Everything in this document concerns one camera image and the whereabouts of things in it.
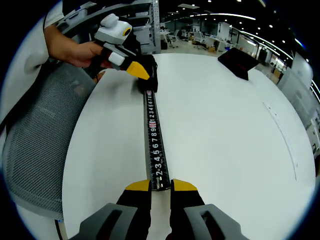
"human hand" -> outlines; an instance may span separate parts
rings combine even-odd
[[[90,66],[93,58],[100,55],[102,50],[103,47],[93,41],[76,44],[72,48],[72,54],[69,56],[68,62],[76,67],[87,68]],[[112,68],[111,63],[107,59],[103,59],[100,66],[102,68]]]
[[[103,49],[93,41],[78,44],[73,39],[64,36],[54,25],[44,29],[44,38],[50,57],[76,67],[89,67],[93,58],[100,55]],[[107,60],[108,57],[102,60],[102,68],[112,68],[111,63]]]

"tape measure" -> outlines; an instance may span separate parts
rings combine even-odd
[[[170,188],[170,178],[158,118],[155,93],[151,88],[146,88],[144,90],[143,100],[146,140],[145,150],[151,189],[153,191],[163,191]]]

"office chair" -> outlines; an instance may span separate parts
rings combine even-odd
[[[175,30],[173,35],[170,35],[170,34],[168,35],[172,42],[175,42],[179,39],[178,33],[179,33],[179,30]]]
[[[200,44],[204,44],[205,43],[205,37],[203,35],[202,32],[195,32],[194,33],[194,41],[198,42]]]
[[[83,69],[67,63],[36,83],[35,91],[7,129],[2,171],[16,204],[62,220],[67,151],[95,83]]]

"ceiling light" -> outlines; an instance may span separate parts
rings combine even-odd
[[[233,13],[210,13],[210,15],[224,15],[224,16],[233,16],[233,17],[256,20],[254,17],[251,17],[251,16],[244,16],[244,15],[233,14]]]
[[[241,31],[243,34],[248,34],[248,35],[251,35],[251,36],[255,36],[253,35],[252,33],[249,33],[249,32],[246,32],[246,31]],[[280,49],[279,47],[277,47],[276,45],[272,44],[271,42],[263,39],[262,37],[259,37],[259,36],[255,36],[257,39],[260,39],[262,41],[265,41],[266,43],[270,44],[271,46],[274,46],[275,48],[277,48],[279,51],[281,51],[283,54],[285,54],[287,57],[289,57],[291,60],[293,60],[294,58],[292,56],[290,56],[288,53],[286,53],[285,51],[283,51],[282,49]]]
[[[259,2],[261,3],[261,5],[265,8],[266,7],[266,3],[263,0],[259,0]]]
[[[303,47],[303,48],[305,47],[298,39],[295,38],[294,40],[295,40],[298,44],[300,44],[301,47]]]

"white tabletop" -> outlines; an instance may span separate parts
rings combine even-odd
[[[284,239],[315,187],[309,139],[289,101],[255,69],[245,81],[212,56],[154,57],[170,178],[195,185],[205,204],[216,205],[239,222],[247,238]],[[78,233],[81,221],[116,203],[127,185],[147,177],[143,95],[134,82],[127,73],[108,69],[76,124],[62,185],[69,238]],[[264,104],[277,114],[289,147]],[[163,240],[170,232],[169,219],[163,229],[153,225],[161,221],[157,213],[170,215],[169,196],[152,194],[148,239]]]

